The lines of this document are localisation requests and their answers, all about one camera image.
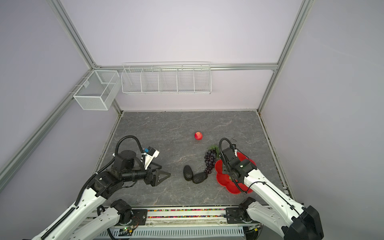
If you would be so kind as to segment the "dark purple fake grapes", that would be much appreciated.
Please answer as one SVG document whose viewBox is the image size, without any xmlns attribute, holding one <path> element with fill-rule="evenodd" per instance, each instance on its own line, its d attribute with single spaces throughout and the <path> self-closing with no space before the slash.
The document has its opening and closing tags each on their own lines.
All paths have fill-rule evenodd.
<svg viewBox="0 0 384 240">
<path fill-rule="evenodd" d="M 209 150 L 205 153 L 204 160 L 206 164 L 206 169 L 204 172 L 207 175 L 212 173 L 215 167 L 215 164 L 218 160 L 218 156 L 219 156 L 219 148 L 216 146 L 209 148 Z"/>
</svg>

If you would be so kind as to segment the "dark fake avocado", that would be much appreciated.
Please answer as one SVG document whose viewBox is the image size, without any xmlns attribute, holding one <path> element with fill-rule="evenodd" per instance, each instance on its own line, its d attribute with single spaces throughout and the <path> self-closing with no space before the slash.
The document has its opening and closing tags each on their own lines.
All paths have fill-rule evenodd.
<svg viewBox="0 0 384 240">
<path fill-rule="evenodd" d="M 208 174 L 206 172 L 201 172 L 193 175 L 192 181 L 194 184 L 200 184 L 204 182 L 208 178 Z"/>
<path fill-rule="evenodd" d="M 192 168 L 189 165 L 184 166 L 183 176 L 184 176 L 184 179 L 188 182 L 193 180 L 194 173 Z"/>
</svg>

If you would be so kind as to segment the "red fake apple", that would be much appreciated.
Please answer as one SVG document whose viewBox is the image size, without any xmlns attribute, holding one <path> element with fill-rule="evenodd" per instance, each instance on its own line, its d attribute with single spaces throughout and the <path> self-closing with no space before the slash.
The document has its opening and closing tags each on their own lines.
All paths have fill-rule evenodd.
<svg viewBox="0 0 384 240">
<path fill-rule="evenodd" d="M 196 132 L 195 133 L 195 139 L 200 141 L 203 139 L 203 134 L 201 132 Z"/>
</svg>

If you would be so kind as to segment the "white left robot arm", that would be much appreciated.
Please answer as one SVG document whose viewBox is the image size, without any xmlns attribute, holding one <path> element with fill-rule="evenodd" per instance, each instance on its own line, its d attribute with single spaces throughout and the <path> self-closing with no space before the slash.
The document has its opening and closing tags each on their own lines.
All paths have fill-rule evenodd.
<svg viewBox="0 0 384 240">
<path fill-rule="evenodd" d="M 93 173 L 84 183 L 75 202 L 52 224 L 34 237 L 35 240 L 92 240 L 103 231 L 117 224 L 139 225 L 132 207 L 124 200 L 114 201 L 109 208 L 103 204 L 117 191 L 125 189 L 125 183 L 134 186 L 138 181 L 158 186 L 171 174 L 153 163 L 159 151 L 142 148 L 133 135 L 122 137 L 116 144 L 113 159 Z"/>
</svg>

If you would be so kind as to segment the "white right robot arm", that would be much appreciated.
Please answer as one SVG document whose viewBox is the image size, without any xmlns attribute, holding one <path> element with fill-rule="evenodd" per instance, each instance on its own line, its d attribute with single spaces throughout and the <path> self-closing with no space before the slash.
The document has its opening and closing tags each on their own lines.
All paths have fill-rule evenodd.
<svg viewBox="0 0 384 240">
<path fill-rule="evenodd" d="M 305 207 L 286 195 L 250 160 L 241 161 L 237 148 L 229 139 L 219 141 L 219 152 L 236 188 L 243 194 L 251 190 L 268 204 L 265 207 L 254 199 L 246 199 L 241 208 L 249 220 L 261 223 L 285 240 L 324 238 L 320 214 L 314 207 Z"/>
</svg>

